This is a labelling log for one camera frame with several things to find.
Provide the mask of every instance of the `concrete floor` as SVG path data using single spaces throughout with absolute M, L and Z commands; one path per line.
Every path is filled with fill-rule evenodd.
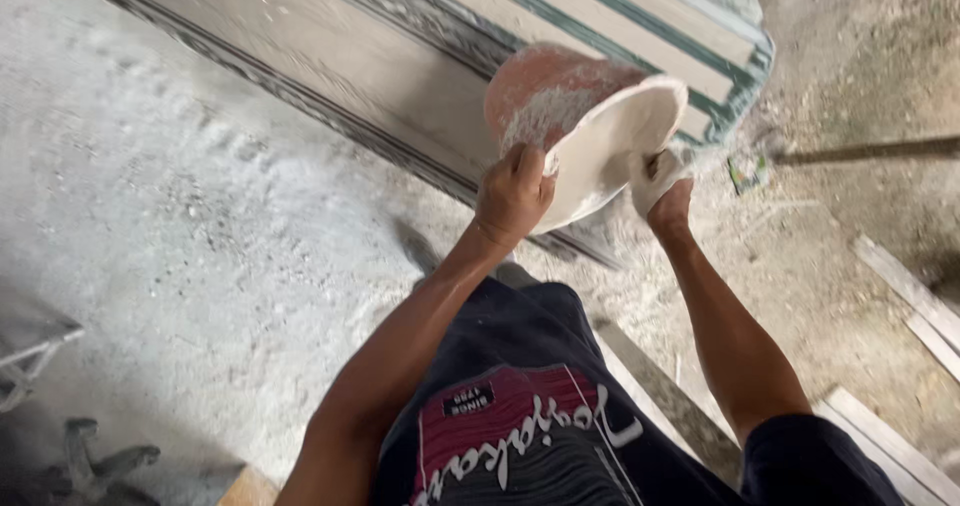
M 760 1 L 779 60 L 741 141 L 777 128 L 816 150 L 960 132 L 956 33 L 912 43 L 913 59 L 858 59 L 910 32 L 929 0 Z M 946 20 L 955 0 L 943 5 Z M 102 0 L 0 0 L 0 16 L 0 274 L 88 328 L 21 414 L 53 429 L 94 417 L 103 451 L 156 444 L 156 475 L 245 460 L 282 481 L 330 381 L 418 276 L 394 219 L 445 250 L 471 212 Z M 902 72 L 894 93 L 872 89 L 912 61 L 939 62 L 936 76 Z M 845 100 L 860 107 L 850 95 L 877 107 L 824 129 Z M 912 124 L 901 127 L 890 115 L 904 97 Z M 848 246 L 865 231 L 926 280 L 942 277 L 960 250 L 958 181 L 956 161 L 862 163 L 780 170 L 737 198 L 714 168 L 693 205 L 706 252 L 810 396 L 843 385 L 946 469 L 960 386 Z M 664 255 L 626 200 L 603 215 L 627 270 L 527 243 L 518 260 L 577 289 L 594 320 L 617 323 L 717 418 Z

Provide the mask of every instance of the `black t-shirt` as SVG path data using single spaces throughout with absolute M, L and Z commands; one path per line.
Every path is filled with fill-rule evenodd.
M 642 414 L 604 365 L 576 292 L 486 279 L 384 440 L 372 504 L 903 505 L 813 415 L 750 434 L 737 493 Z

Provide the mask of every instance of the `dusty hand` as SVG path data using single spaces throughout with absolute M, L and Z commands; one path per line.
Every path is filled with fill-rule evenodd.
M 539 147 L 517 144 L 484 175 L 474 222 L 507 253 L 534 229 L 553 201 L 556 176 L 544 176 L 545 158 Z
M 633 207 L 636 208 L 636 213 L 647 221 L 650 221 L 654 205 L 661 201 L 674 184 L 690 177 L 689 169 L 669 149 L 655 155 L 632 154 L 628 163 Z M 687 191 L 686 200 L 690 202 L 690 191 Z
M 647 224 L 660 241 L 690 229 L 690 192 L 692 191 L 693 178 L 677 180 L 650 209 L 650 213 L 647 214 Z

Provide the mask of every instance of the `person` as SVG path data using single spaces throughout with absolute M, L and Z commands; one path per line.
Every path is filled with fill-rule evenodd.
M 485 175 L 450 254 L 340 371 L 276 504 L 903 504 L 812 414 L 784 354 L 703 255 L 688 224 L 693 180 L 666 178 L 667 154 L 637 163 L 634 205 L 673 265 L 743 449 L 739 492 L 611 377 L 574 291 L 488 276 L 553 198 L 544 153 L 518 144 Z

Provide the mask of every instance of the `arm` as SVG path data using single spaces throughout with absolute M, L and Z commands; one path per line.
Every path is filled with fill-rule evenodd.
M 473 221 L 420 287 L 373 331 L 307 425 L 277 506 L 366 504 L 380 443 L 426 373 L 447 326 L 553 200 L 544 152 L 515 146 L 486 174 Z
M 692 179 L 675 183 L 647 221 L 677 276 L 706 384 L 741 447 L 766 420 L 812 414 L 793 367 L 720 278 L 688 224 Z

